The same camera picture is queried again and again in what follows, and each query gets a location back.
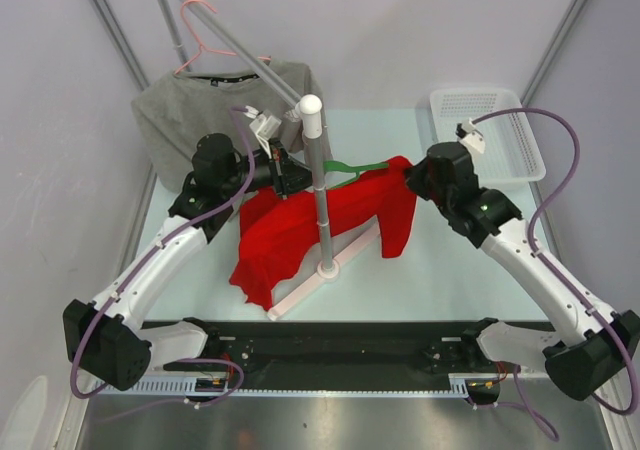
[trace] pink hanger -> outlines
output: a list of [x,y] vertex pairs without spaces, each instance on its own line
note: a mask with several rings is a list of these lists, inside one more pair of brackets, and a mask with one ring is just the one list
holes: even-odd
[[[215,8],[213,8],[213,6],[209,2],[207,2],[206,0],[185,0],[182,3],[182,5],[180,6],[180,16],[182,17],[182,20],[184,20],[184,23],[187,26],[187,28],[189,29],[189,32],[191,33],[191,35],[193,35],[193,38],[196,40],[196,42],[198,42],[198,53],[196,53],[193,57],[191,57],[189,59],[189,61],[187,61],[184,65],[182,65],[180,68],[178,68],[174,72],[174,75],[177,75],[178,73],[180,73],[190,63],[193,63],[200,55],[202,55],[203,51],[210,52],[210,53],[219,53],[220,55],[230,55],[230,56],[236,56],[236,57],[238,56],[238,54],[235,53],[235,52],[230,52],[228,50],[217,50],[215,48],[209,48],[204,44],[204,42],[200,39],[200,37],[198,36],[196,31],[193,29],[193,27],[189,23],[189,20],[187,20],[187,16],[185,15],[185,10],[192,3],[201,3],[202,5],[207,7],[209,10],[211,10],[213,13],[218,13],[217,10]],[[260,60],[266,60],[266,61],[270,61],[271,60],[270,57],[258,57],[258,58]]]

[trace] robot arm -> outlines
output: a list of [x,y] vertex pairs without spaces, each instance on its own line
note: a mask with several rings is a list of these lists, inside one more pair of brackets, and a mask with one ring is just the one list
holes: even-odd
[[[311,185],[310,170],[289,157],[278,140],[254,152],[255,172],[248,191],[272,187],[287,195]],[[98,309],[112,297],[113,304],[102,316],[80,360],[80,367],[119,390],[127,390],[149,368],[184,358],[199,356],[211,330],[196,319],[152,329],[142,329],[144,319],[167,283],[196,253],[205,248],[233,213],[228,208],[199,224],[187,227],[166,244],[164,238],[194,218],[227,202],[242,185],[248,170],[247,157],[238,159],[229,137],[204,137],[192,159],[193,172],[187,175],[182,192],[169,209],[153,242],[116,281],[89,303],[71,302],[63,321],[67,354],[73,361],[80,339]],[[156,252],[135,274],[122,295],[114,292],[154,246]]]
[[[470,153],[476,149],[462,141],[433,145],[420,163],[407,170],[407,186],[432,200],[456,233],[504,267],[555,329],[539,332],[485,319],[473,333],[484,356],[545,371],[565,394],[584,400],[624,367],[593,310],[611,325],[631,355],[640,339],[640,318],[632,311],[616,313],[546,249],[532,253],[520,210],[501,192],[479,186]],[[541,253],[587,297],[591,308],[585,308],[543,264]]]

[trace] red shirt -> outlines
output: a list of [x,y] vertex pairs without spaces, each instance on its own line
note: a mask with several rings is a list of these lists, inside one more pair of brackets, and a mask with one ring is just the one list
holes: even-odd
[[[382,258],[400,256],[409,239],[416,196],[405,186],[404,157],[388,160],[389,168],[364,173],[345,187],[329,190],[331,235],[339,235],[378,218]],[[229,279],[265,310],[273,306],[272,290],[292,278],[309,249],[319,241],[313,193],[280,200],[263,189],[240,208],[238,265]]]

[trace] green hanger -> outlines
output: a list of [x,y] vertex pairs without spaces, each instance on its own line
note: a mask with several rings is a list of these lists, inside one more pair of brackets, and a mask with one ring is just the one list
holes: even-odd
[[328,172],[340,172],[340,173],[355,173],[356,176],[350,178],[346,182],[339,183],[338,185],[331,187],[330,190],[334,188],[344,187],[349,185],[360,178],[360,174],[362,172],[368,172],[369,170],[381,170],[384,168],[389,168],[389,164],[387,162],[381,163],[372,163],[370,165],[357,165],[352,167],[351,165],[347,165],[346,163],[339,162],[337,160],[327,160],[324,162],[324,171]]

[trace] plastic basket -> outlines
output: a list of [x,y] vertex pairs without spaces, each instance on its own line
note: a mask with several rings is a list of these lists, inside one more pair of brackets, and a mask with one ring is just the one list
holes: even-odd
[[[455,141],[456,126],[462,121],[522,106],[515,93],[502,88],[436,90],[430,101],[438,142]],[[473,162],[481,185],[514,187],[545,176],[544,162],[526,115],[495,117],[479,124],[478,130],[487,144],[484,155]]]

